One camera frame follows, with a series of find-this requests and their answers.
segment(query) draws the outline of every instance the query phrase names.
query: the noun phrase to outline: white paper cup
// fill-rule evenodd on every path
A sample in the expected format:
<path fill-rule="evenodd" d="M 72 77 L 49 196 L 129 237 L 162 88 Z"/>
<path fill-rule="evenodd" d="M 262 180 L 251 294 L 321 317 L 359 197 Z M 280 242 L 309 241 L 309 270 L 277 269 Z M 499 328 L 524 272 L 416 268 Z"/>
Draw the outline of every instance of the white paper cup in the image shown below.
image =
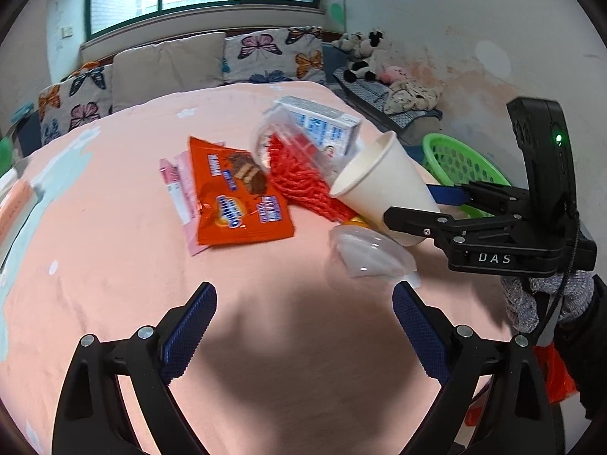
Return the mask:
<path fill-rule="evenodd" d="M 390 231 L 384 224 L 384 212 L 390 207 L 440 212 L 413 163 L 396 133 L 386 132 L 354 156 L 333 182 L 329 195 L 403 246 L 413 246 L 425 238 Z"/>

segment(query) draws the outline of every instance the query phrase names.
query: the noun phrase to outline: metal bolt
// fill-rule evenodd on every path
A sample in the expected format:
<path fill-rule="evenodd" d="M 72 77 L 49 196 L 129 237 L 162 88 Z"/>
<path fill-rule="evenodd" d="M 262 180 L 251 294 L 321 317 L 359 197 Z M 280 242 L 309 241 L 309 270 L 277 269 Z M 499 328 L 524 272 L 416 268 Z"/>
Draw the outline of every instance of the metal bolt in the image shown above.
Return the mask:
<path fill-rule="evenodd" d="M 474 335 L 474 332 L 470 327 L 468 327 L 468 325 L 459 325 L 456 330 L 457 334 L 465 339 Z"/>
<path fill-rule="evenodd" d="M 82 339 L 80 339 L 80 345 L 83 347 L 88 347 L 93 342 L 95 342 L 95 336 L 84 336 Z"/>
<path fill-rule="evenodd" d="M 529 345 L 529 340 L 527 340 L 527 337 L 525 336 L 516 336 L 514 342 L 521 347 L 527 347 Z"/>
<path fill-rule="evenodd" d="M 154 329 L 152 327 L 141 327 L 137 331 L 137 336 L 140 339 L 149 339 L 152 335 L 154 335 Z"/>

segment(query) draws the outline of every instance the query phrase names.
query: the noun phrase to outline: gloved hand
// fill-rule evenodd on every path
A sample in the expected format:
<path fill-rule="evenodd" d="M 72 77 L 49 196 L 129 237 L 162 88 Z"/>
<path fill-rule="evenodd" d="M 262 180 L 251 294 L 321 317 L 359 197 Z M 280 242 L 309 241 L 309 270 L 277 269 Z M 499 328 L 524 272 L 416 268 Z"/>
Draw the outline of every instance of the gloved hand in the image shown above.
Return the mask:
<path fill-rule="evenodd" d="M 558 273 L 546 279 L 530 278 L 531 290 L 555 295 L 563 275 Z M 528 334 L 539 323 L 535 299 L 523 290 L 518 277 L 502 276 L 502 286 L 506 295 L 506 310 L 512 325 L 519 332 Z M 558 324 L 568 323 L 581 316 L 593 300 L 594 280 L 587 271 L 572 273 L 563 292 L 563 306 L 558 316 Z"/>

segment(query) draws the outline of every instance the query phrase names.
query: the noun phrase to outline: window sill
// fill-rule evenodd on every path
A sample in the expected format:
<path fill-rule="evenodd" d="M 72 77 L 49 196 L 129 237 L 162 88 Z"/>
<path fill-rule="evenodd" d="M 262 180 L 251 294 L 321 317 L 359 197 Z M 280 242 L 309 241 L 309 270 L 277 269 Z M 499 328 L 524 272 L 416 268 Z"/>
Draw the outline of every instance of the window sill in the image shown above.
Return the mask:
<path fill-rule="evenodd" d="M 163 39 L 247 28 L 322 26 L 324 11 L 289 5 L 223 5 L 158 15 L 92 39 L 80 50 L 83 62 Z"/>

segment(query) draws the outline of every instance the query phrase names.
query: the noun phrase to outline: black sleeve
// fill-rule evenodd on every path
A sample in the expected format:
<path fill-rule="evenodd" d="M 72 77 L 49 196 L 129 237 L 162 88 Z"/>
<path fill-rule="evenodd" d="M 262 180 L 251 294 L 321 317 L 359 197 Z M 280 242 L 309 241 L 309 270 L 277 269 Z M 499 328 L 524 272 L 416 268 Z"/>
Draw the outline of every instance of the black sleeve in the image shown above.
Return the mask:
<path fill-rule="evenodd" d="M 594 276 L 594 296 L 576 321 L 557 327 L 554 346 L 580 392 L 586 417 L 593 419 L 607 397 L 607 287 Z"/>

